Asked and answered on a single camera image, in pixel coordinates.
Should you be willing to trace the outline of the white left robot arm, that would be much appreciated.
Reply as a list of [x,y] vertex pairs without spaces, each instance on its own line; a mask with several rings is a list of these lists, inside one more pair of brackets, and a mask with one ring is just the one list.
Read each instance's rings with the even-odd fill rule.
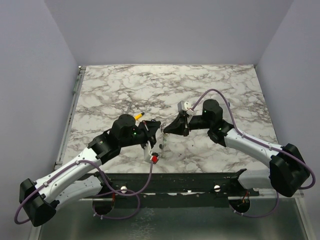
[[111,180],[101,166],[117,157],[121,149],[140,145],[144,160],[154,165],[159,156],[152,151],[156,144],[156,133],[161,122],[136,120],[129,114],[122,114],[114,121],[110,130],[96,136],[83,151],[67,164],[35,181],[27,178],[20,184],[19,207],[14,222],[22,225],[31,222],[39,227],[56,214],[65,204],[82,198],[106,197],[114,193],[124,197],[138,197],[144,191],[120,188],[114,189]]

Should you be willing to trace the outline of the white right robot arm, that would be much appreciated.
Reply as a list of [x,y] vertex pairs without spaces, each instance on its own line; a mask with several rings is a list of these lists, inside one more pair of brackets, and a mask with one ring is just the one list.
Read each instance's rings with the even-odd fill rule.
[[239,177],[229,184],[230,191],[236,196],[247,189],[261,188],[274,189],[285,197],[292,197],[311,175],[295,145],[272,144],[236,130],[223,119],[223,109],[214,99],[204,101],[200,115],[193,114],[188,102],[179,102],[176,119],[163,132],[186,137],[193,130],[207,130],[214,143],[247,154],[267,167],[240,170]]

